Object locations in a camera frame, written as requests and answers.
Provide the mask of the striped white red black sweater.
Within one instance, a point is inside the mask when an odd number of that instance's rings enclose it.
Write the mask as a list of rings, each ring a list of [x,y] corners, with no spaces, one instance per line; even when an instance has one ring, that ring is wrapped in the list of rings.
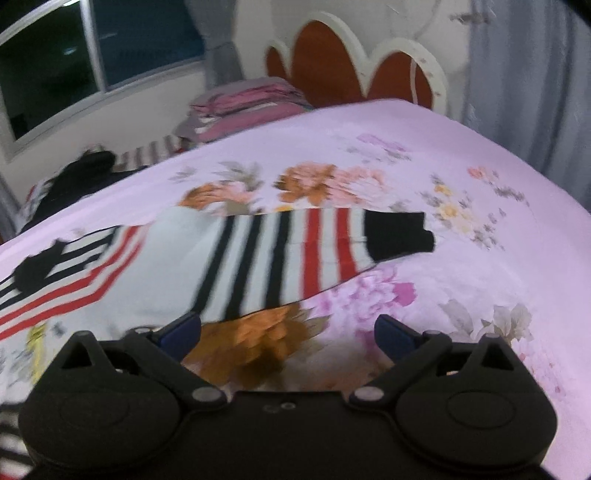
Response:
[[[75,324],[205,323],[296,303],[380,262],[435,248],[423,213],[325,208],[218,217],[173,207],[153,222],[56,241],[1,284],[1,335]]]

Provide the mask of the black clothes pile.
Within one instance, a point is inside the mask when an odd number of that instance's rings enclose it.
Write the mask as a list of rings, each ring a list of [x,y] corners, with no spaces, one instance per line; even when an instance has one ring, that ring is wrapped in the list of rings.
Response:
[[[98,148],[85,151],[76,161],[66,165],[43,186],[40,201],[20,229],[27,231],[84,197],[92,195],[143,170],[115,172],[116,157],[111,151]]]

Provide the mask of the pink floral bed blanket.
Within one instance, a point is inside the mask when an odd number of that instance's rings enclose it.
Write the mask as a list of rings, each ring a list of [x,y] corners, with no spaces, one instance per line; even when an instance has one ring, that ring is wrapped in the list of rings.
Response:
[[[57,317],[1,335],[5,479],[586,479],[590,216],[428,109],[317,109],[150,166],[1,248],[1,284],[56,241],[218,217],[423,213],[431,252],[215,323],[176,361],[165,325]],[[423,336],[385,355],[375,322]]]

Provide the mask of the grey white striped cloth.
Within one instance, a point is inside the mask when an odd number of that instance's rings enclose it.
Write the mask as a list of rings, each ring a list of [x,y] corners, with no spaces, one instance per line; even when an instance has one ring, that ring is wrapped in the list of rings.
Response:
[[[195,144],[188,139],[166,135],[118,155],[112,171],[122,173],[148,168],[194,147]]]

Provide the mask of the folded pink grey bedding stack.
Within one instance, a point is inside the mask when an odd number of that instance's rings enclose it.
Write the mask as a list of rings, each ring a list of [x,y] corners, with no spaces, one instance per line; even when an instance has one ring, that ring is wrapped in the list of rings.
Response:
[[[173,134],[194,144],[211,143],[311,109],[303,92],[283,78],[242,80],[193,99]]]

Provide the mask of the red white scalloped headboard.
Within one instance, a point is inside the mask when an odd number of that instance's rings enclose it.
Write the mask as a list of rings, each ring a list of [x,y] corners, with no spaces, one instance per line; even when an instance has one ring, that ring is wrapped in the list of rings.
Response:
[[[367,53],[346,22],[328,12],[311,13],[291,46],[271,40],[266,73],[300,89],[315,108],[401,99],[441,115],[448,110],[446,75],[427,48],[394,37]]]

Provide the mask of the blue grey right curtain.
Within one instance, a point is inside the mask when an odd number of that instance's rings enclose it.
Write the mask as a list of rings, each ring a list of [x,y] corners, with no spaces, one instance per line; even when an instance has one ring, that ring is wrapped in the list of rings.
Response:
[[[590,26],[564,1],[475,1],[464,123],[590,206]]]

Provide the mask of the aluminium sliding window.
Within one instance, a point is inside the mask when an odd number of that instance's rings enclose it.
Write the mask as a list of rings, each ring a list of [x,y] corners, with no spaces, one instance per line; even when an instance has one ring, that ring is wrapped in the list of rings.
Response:
[[[107,93],[202,55],[181,1],[4,1],[1,148],[13,158]]]

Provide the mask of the grey curtain by headboard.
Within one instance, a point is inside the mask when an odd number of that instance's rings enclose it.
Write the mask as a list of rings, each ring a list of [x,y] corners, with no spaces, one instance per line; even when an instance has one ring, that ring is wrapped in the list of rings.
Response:
[[[245,79],[235,46],[235,0],[187,0],[194,27],[204,41],[205,84],[208,90]]]

